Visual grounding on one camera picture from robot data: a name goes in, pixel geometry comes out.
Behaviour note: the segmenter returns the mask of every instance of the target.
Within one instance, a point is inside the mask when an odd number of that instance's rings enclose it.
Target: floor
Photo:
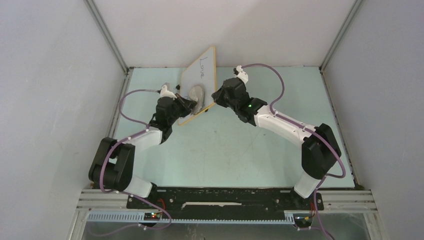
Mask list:
[[[285,92],[274,107],[299,121],[329,125],[340,147],[342,142],[317,67],[276,67]],[[184,68],[135,68],[128,92],[174,88]],[[247,68],[247,91],[251,97],[270,103],[281,92],[277,76],[264,67]],[[232,67],[218,67],[217,87],[232,78]],[[125,101],[123,112],[148,122],[155,112],[158,95],[138,92]],[[115,138],[142,130],[143,126],[120,118]],[[346,152],[342,162],[348,170]],[[214,105],[183,126],[175,124],[169,139],[135,156],[134,174],[158,186],[181,187],[293,187],[302,174],[301,149],[288,140],[259,127],[241,122],[229,108]],[[337,164],[330,173],[341,174]],[[327,178],[322,187],[354,187],[351,174],[343,179]]]

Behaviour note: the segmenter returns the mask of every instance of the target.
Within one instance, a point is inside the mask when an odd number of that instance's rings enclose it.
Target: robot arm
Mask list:
[[[234,74],[236,77],[225,80],[222,87],[212,94],[213,100],[222,107],[230,107],[242,122],[268,129],[301,148],[303,174],[294,186],[293,194],[300,197],[300,200],[309,198],[337,160],[318,138],[304,129],[315,129],[315,132],[329,142],[336,153],[341,156],[333,131],[324,123],[315,127],[278,113],[280,116],[302,125],[304,127],[302,129],[289,121],[276,117],[265,101],[249,96],[246,91],[248,75],[241,66],[234,69]]]
[[[110,158],[116,159],[116,163],[108,161],[106,164],[103,175],[105,189],[125,191],[142,198],[147,198],[151,192],[152,194],[156,192],[152,191],[156,188],[154,183],[133,176],[134,156],[136,153],[164,143],[171,135],[172,125],[175,121],[190,114],[197,104],[168,89],[169,85],[165,84],[158,91],[160,98],[157,100],[156,113],[148,124],[149,128],[128,138],[112,152]],[[88,173],[88,178],[94,183],[100,183],[103,162],[112,146],[117,142],[116,139],[110,137],[101,140]]]

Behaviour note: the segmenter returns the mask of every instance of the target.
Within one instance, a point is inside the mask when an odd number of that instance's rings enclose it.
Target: gray wall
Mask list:
[[[424,1],[365,1],[325,78],[390,239],[422,239]]]
[[[219,67],[251,63],[319,66],[354,1],[96,3],[129,66],[163,68],[187,67],[211,45],[216,46]]]
[[[0,36],[0,239],[65,239],[123,73],[82,0],[2,0]]]

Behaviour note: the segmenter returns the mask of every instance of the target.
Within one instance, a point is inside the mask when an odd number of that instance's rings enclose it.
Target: whiteboard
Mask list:
[[[192,87],[200,85],[204,90],[204,103],[202,110],[196,114],[189,114],[178,119],[182,126],[190,120],[212,107],[215,102],[212,94],[217,91],[217,68],[215,65],[215,46],[209,47],[181,74],[179,94],[188,99]]]

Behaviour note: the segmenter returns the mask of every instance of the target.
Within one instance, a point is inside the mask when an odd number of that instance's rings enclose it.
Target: black mounting plate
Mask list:
[[[310,203],[295,206],[287,188],[195,188],[158,187],[157,198],[165,203],[166,211],[173,219],[192,220],[282,220],[284,211],[311,210]],[[320,193],[316,194],[318,210],[324,209]],[[186,203],[238,203],[239,205],[190,205]],[[127,209],[155,209],[132,198]]]

